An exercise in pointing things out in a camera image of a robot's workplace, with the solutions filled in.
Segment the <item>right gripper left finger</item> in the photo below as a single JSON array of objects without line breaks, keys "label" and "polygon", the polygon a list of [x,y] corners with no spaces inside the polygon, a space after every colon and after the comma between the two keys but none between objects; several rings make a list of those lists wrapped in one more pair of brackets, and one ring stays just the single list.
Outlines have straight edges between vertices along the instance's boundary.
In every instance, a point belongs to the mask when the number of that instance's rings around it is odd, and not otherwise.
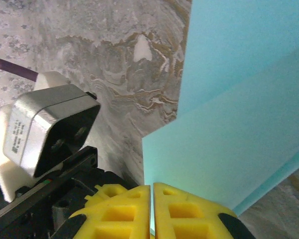
[{"label": "right gripper left finger", "polygon": [[74,212],[86,216],[73,239],[150,239],[150,186],[143,185]]}]

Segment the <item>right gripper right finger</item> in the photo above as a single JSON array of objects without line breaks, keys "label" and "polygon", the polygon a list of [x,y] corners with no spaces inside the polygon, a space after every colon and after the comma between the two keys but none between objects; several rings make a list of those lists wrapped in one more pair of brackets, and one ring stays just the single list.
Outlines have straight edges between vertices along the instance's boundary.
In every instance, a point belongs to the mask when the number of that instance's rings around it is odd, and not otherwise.
[{"label": "right gripper right finger", "polygon": [[256,239],[229,208],[164,183],[153,184],[155,239]]}]

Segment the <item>light blue paper sheet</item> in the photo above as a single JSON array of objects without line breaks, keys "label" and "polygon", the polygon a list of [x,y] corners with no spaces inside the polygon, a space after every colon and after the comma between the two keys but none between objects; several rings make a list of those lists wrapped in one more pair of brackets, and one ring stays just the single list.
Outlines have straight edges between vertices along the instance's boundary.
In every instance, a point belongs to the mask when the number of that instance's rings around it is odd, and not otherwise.
[{"label": "light blue paper sheet", "polygon": [[144,181],[220,203],[258,239],[299,239],[299,0],[193,0],[176,119]]}]

